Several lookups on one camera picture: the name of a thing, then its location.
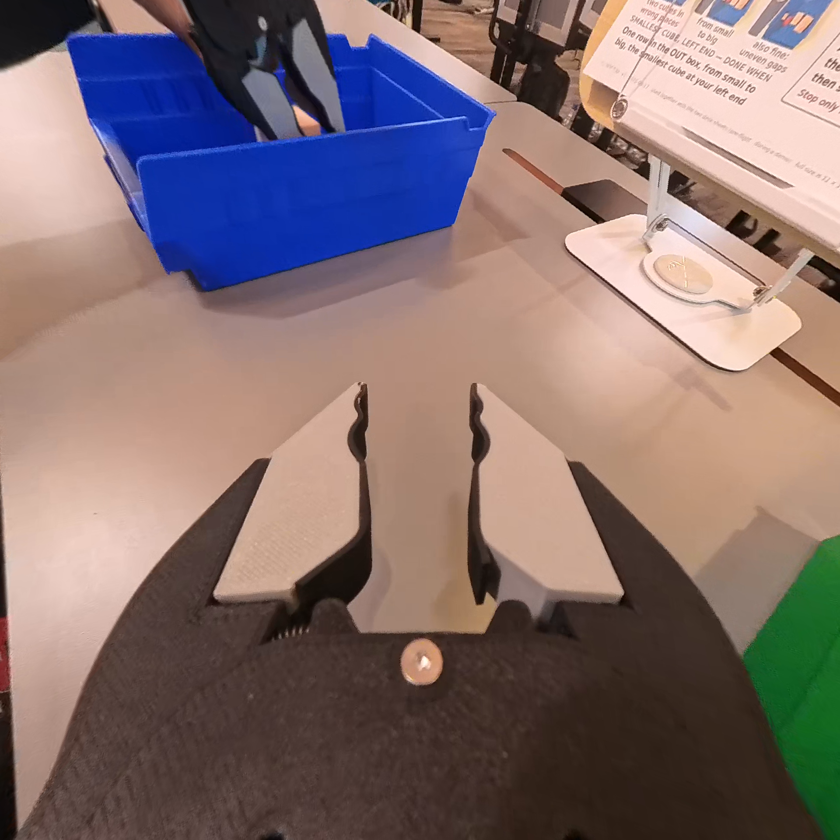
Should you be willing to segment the green plastic bin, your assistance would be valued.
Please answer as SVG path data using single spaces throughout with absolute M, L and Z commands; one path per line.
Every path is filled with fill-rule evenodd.
M 838 537 L 816 547 L 742 659 L 795 787 L 838 839 Z

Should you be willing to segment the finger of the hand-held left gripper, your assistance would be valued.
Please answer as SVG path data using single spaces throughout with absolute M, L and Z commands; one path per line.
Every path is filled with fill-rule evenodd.
M 251 66 L 241 81 L 241 113 L 255 127 L 258 140 L 293 140 L 304 136 L 295 110 L 273 73 Z
M 345 121 L 327 36 L 322 24 L 302 18 L 280 39 L 280 56 L 292 100 L 326 133 L 344 133 Z

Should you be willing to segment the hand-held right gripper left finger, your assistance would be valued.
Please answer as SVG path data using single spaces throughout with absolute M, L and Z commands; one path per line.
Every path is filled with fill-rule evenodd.
M 353 383 L 273 452 L 217 602 L 348 604 L 364 588 L 372 569 L 367 394 Z

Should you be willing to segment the person's left hand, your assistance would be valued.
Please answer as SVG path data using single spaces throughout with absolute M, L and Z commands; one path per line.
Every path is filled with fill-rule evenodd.
M 193 37 L 193 21 L 182 1 L 136 1 L 136 4 L 201 57 Z

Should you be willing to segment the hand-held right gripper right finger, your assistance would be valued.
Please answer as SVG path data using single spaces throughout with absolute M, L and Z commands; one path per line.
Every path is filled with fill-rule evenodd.
M 467 569 L 474 601 L 618 604 L 624 588 L 564 452 L 489 388 L 469 389 Z

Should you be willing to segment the large blue plastic bin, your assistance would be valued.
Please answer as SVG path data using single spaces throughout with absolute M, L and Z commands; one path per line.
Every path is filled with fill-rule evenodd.
M 75 35 L 104 159 L 205 291 L 451 226 L 495 113 L 375 35 L 329 34 L 347 132 L 258 142 L 173 35 Z

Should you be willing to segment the grey metal-framed panel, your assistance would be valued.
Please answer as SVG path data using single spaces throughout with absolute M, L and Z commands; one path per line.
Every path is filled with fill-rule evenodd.
M 499 1 L 495 18 L 511 32 L 570 48 L 581 27 L 592 29 L 598 17 L 593 1 Z

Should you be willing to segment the instruction sheet stand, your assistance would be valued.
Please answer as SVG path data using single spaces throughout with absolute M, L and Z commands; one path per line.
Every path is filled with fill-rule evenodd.
M 584 105 L 648 153 L 645 214 L 568 234 L 569 253 L 672 338 L 741 372 L 802 327 L 782 290 L 838 257 L 838 2 L 608 2 Z M 732 267 L 666 208 L 672 171 L 799 239 L 771 283 Z

